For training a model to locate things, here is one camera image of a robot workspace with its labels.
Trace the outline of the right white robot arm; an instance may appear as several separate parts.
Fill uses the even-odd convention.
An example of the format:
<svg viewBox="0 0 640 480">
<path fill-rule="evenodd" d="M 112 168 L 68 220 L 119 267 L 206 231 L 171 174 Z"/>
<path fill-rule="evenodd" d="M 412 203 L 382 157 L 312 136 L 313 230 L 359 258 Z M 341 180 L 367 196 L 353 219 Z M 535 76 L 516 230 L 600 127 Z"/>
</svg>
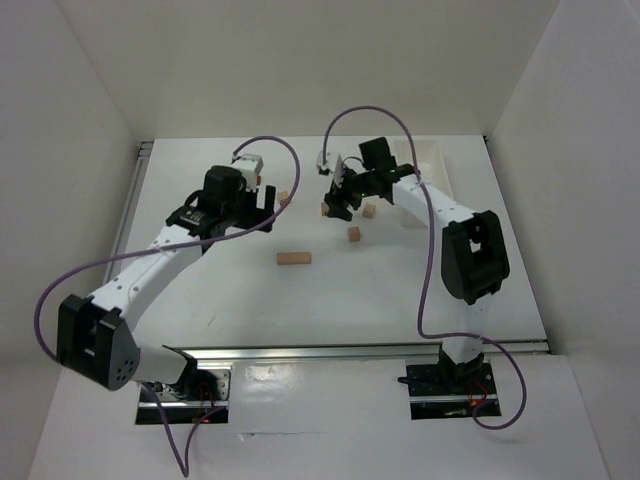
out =
<svg viewBox="0 0 640 480">
<path fill-rule="evenodd" d="M 429 227 L 440 242 L 440 276 L 447 292 L 463 302 L 461 336 L 446 335 L 437 366 L 449 383 L 466 380 L 480 370 L 482 340 L 489 299 L 509 276 L 510 265 L 498 216 L 474 211 L 418 177 L 412 164 L 399 165 L 388 141 L 379 137 L 359 145 L 363 171 L 346 165 L 339 155 L 322 151 L 318 173 L 332 177 L 323 199 L 323 214 L 351 221 L 362 201 L 378 197 L 399 206 Z"/>
</svg>

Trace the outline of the light wood cube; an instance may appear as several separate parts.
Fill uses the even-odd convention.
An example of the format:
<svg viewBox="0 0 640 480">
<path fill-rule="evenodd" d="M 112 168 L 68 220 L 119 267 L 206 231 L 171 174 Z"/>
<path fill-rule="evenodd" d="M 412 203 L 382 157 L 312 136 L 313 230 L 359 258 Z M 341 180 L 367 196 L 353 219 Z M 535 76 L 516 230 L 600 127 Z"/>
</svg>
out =
<svg viewBox="0 0 640 480">
<path fill-rule="evenodd" d="M 347 238 L 350 243 L 359 242 L 361 240 L 361 232 L 358 227 L 349 227 L 347 229 Z"/>
<path fill-rule="evenodd" d="M 277 200 L 280 207 L 286 207 L 291 201 L 291 194 L 289 191 L 280 191 L 277 194 Z"/>
<path fill-rule="evenodd" d="M 366 203 L 362 209 L 362 216 L 367 219 L 372 219 L 376 215 L 377 206 L 373 203 Z"/>
</svg>

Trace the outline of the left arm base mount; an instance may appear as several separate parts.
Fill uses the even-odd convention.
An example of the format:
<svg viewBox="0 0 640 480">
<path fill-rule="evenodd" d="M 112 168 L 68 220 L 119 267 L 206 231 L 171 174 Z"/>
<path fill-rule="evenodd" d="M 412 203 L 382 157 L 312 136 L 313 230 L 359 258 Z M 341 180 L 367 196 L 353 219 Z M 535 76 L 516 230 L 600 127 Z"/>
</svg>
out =
<svg viewBox="0 0 640 480">
<path fill-rule="evenodd" d="M 169 425 L 192 425 L 202 417 L 205 424 L 228 422 L 232 368 L 230 365 L 215 365 L 207 372 L 209 376 L 205 382 L 189 394 L 180 394 L 159 382 L 151 384 Z"/>
</svg>

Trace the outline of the aluminium front rail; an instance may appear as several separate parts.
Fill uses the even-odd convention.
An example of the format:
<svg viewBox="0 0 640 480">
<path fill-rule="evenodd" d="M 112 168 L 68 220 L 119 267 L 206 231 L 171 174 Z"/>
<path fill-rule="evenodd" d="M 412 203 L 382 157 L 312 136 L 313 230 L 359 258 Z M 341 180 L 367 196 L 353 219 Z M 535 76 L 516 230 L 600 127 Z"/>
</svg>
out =
<svg viewBox="0 0 640 480">
<path fill-rule="evenodd" d="M 296 362 L 323 360 L 409 359 L 436 356 L 439 343 L 378 343 L 275 347 L 198 347 L 182 350 L 205 362 Z"/>
</svg>

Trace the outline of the white plastic bin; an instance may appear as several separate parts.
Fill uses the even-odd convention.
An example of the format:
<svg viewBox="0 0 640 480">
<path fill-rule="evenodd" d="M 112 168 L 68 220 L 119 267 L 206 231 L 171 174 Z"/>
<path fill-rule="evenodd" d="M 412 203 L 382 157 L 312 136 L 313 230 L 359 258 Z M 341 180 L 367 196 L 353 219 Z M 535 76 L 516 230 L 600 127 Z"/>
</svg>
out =
<svg viewBox="0 0 640 480">
<path fill-rule="evenodd" d="M 430 181 L 438 190 L 453 198 L 453 192 L 449 182 L 445 159 L 440 147 L 432 139 L 414 140 L 419 170 L 425 180 Z M 410 145 L 408 140 L 394 140 L 393 152 L 399 164 L 412 162 Z M 403 207 L 396 207 L 399 223 L 408 229 L 425 229 L 426 225 Z"/>
</svg>

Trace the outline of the aluminium left rail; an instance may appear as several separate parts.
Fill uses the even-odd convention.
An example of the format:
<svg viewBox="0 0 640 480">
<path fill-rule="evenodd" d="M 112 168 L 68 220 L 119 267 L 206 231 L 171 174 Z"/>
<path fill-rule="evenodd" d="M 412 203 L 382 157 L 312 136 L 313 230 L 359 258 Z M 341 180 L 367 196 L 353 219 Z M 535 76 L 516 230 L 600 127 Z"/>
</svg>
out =
<svg viewBox="0 0 640 480">
<path fill-rule="evenodd" d="M 144 177 L 151 158 L 154 143 L 154 140 L 149 140 L 143 141 L 139 145 L 134 162 L 133 175 L 129 184 L 110 257 L 117 256 L 126 251 L 135 211 L 140 198 Z"/>
</svg>

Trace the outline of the long light wood block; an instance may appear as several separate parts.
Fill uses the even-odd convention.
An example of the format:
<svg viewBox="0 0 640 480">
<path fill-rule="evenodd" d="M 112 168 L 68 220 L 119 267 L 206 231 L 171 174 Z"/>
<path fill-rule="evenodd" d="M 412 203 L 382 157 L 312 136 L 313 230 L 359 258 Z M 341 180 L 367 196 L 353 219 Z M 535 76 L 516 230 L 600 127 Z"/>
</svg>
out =
<svg viewBox="0 0 640 480">
<path fill-rule="evenodd" d="M 276 262 L 280 266 L 308 265 L 312 263 L 310 252 L 279 252 Z"/>
</svg>

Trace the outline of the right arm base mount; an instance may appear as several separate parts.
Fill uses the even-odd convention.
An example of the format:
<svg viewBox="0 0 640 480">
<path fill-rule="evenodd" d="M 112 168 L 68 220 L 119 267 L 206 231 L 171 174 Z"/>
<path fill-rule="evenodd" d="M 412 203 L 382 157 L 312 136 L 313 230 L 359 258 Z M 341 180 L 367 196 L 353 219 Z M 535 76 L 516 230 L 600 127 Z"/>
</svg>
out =
<svg viewBox="0 0 640 480">
<path fill-rule="evenodd" d="M 435 364 L 407 365 L 397 381 L 406 386 L 412 420 L 470 418 L 480 407 L 478 417 L 499 417 L 501 408 L 493 370 L 488 362 L 469 379 L 448 385 Z"/>
</svg>

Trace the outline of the aluminium rail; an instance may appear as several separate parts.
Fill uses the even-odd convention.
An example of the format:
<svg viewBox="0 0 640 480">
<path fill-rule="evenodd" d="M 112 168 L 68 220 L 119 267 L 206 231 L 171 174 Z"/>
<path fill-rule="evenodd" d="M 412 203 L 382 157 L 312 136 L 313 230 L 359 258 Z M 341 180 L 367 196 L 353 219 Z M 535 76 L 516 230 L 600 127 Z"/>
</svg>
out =
<svg viewBox="0 0 640 480">
<path fill-rule="evenodd" d="M 140 198 L 144 177 L 151 158 L 154 143 L 154 140 L 149 140 L 143 141 L 139 145 L 134 162 L 133 175 L 129 184 L 110 257 L 117 256 L 126 251 L 135 211 Z"/>
<path fill-rule="evenodd" d="M 323 360 L 409 359 L 436 356 L 439 343 L 378 343 L 275 347 L 198 347 L 182 350 L 205 362 L 296 362 Z"/>
</svg>

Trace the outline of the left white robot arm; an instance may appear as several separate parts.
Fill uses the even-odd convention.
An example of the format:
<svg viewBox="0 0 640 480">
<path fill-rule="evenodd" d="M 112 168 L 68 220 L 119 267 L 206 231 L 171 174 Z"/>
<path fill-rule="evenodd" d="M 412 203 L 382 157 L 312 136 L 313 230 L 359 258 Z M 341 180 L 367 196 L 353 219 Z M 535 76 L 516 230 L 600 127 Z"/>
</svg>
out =
<svg viewBox="0 0 640 480">
<path fill-rule="evenodd" d="M 261 157 L 250 154 L 211 167 L 202 188 L 168 216 L 150 254 L 87 297 L 68 296 L 59 307 L 57 361 L 110 391 L 130 381 L 160 383 L 189 399 L 212 385 L 212 375 L 191 355 L 166 345 L 141 348 L 132 332 L 166 287 L 207 252 L 210 240 L 229 228 L 271 230 L 276 189 L 266 186 L 265 203 L 257 205 L 262 168 Z"/>
</svg>

